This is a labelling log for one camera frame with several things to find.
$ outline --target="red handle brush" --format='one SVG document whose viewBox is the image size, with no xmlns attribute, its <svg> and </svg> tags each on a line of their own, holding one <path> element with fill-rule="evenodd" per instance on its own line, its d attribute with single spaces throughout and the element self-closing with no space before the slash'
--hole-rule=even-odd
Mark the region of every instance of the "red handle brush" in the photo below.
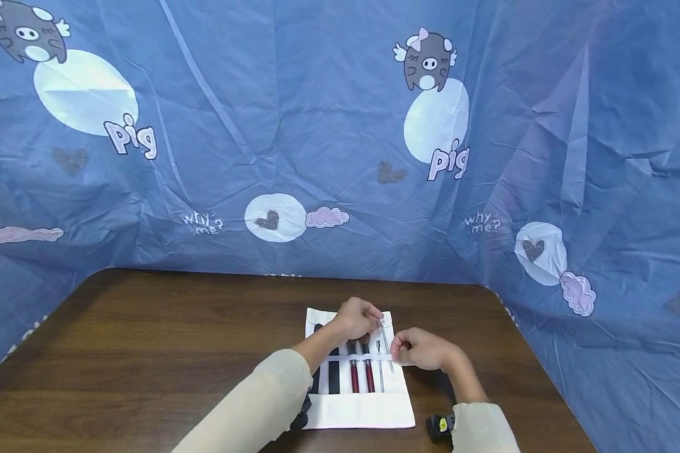
<svg viewBox="0 0 680 453">
<path fill-rule="evenodd" d="M 370 353 L 370 335 L 364 334 L 360 338 L 360 349 L 364 354 Z M 373 394 L 375 392 L 375 382 L 373 380 L 373 366 L 370 363 L 370 359 L 365 360 L 365 379 L 368 380 L 368 393 Z"/>
<path fill-rule="evenodd" d="M 355 342 L 348 342 L 348 353 L 355 354 Z M 353 393 L 360 393 L 360 382 L 358 381 L 358 361 L 350 361 L 350 379 L 353 381 Z"/>
</svg>

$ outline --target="silver metal rod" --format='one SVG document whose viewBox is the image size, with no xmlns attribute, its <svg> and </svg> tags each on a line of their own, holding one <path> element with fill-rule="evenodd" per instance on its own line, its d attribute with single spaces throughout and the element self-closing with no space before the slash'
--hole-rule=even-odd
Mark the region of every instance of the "silver metal rod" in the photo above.
<svg viewBox="0 0 680 453">
<path fill-rule="evenodd" d="M 381 340 L 377 340 L 377 346 L 378 346 L 378 355 L 381 354 Z M 378 368 L 380 368 L 381 371 L 381 393 L 384 394 L 385 392 L 385 382 L 383 382 L 383 362 L 378 361 Z"/>
<path fill-rule="evenodd" d="M 386 354 L 390 353 L 390 347 L 388 346 L 388 337 L 385 334 L 385 322 L 381 321 L 381 332 L 383 333 L 383 342 L 386 344 Z M 393 368 L 393 361 L 390 361 L 390 372 L 395 374 L 395 370 Z"/>
</svg>

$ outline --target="pig with pink bow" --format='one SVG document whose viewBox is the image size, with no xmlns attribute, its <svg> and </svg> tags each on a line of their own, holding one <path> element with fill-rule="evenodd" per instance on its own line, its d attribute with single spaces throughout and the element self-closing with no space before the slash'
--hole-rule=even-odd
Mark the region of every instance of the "pig with pink bow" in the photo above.
<svg viewBox="0 0 680 453">
<path fill-rule="evenodd" d="M 423 91 L 442 90 L 448 80 L 448 71 L 456 64 L 456 50 L 450 39 L 438 33 L 429 33 L 421 27 L 417 35 L 406 41 L 406 47 L 396 43 L 395 60 L 404 63 L 408 90 L 419 87 Z"/>
</svg>

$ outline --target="finger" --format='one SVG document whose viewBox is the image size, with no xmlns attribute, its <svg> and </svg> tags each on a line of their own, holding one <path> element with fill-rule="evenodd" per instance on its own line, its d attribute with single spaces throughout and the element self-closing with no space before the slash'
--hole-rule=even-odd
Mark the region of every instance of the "finger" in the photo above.
<svg viewBox="0 0 680 453">
<path fill-rule="evenodd" d="M 393 361 L 396 363 L 413 364 L 411 352 L 405 346 L 401 346 L 400 349 L 398 349 L 397 357 L 393 357 Z"/>
<path fill-rule="evenodd" d="M 373 316 L 366 315 L 365 319 L 368 320 L 368 324 L 370 326 L 368 333 L 375 332 L 375 330 L 378 330 L 378 328 L 381 326 L 381 322 L 377 318 L 374 318 Z"/>
<path fill-rule="evenodd" d="M 398 340 L 399 343 L 409 343 L 411 345 L 416 344 L 416 337 L 417 337 L 417 330 L 415 328 L 410 328 L 410 329 L 405 329 L 401 330 L 400 332 L 396 333 L 395 338 L 393 338 L 393 342 Z"/>
<path fill-rule="evenodd" d="M 371 304 L 370 302 L 368 302 L 364 299 L 361 299 L 361 300 L 363 301 L 363 313 L 367 313 L 371 316 L 374 316 L 375 318 L 377 318 L 379 320 L 383 319 L 384 315 L 383 315 L 382 311 L 378 310 L 378 308 L 375 307 L 375 305 Z"/>
<path fill-rule="evenodd" d="M 403 346 L 403 340 L 398 338 L 398 335 L 393 338 L 393 342 L 390 344 L 390 354 L 393 356 L 393 359 L 396 358 L 398 351 L 400 348 Z"/>
</svg>

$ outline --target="beige sleeve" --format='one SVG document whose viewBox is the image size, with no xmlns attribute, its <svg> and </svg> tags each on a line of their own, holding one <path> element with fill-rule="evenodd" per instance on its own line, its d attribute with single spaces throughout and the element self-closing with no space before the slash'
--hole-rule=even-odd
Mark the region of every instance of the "beige sleeve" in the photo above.
<svg viewBox="0 0 680 453">
<path fill-rule="evenodd" d="M 290 428 L 312 385 L 305 358 L 283 349 L 262 361 L 173 453 L 258 453 Z"/>
<path fill-rule="evenodd" d="M 456 424 L 451 431 L 453 453 L 520 453 L 501 407 L 491 403 L 453 407 Z"/>
</svg>

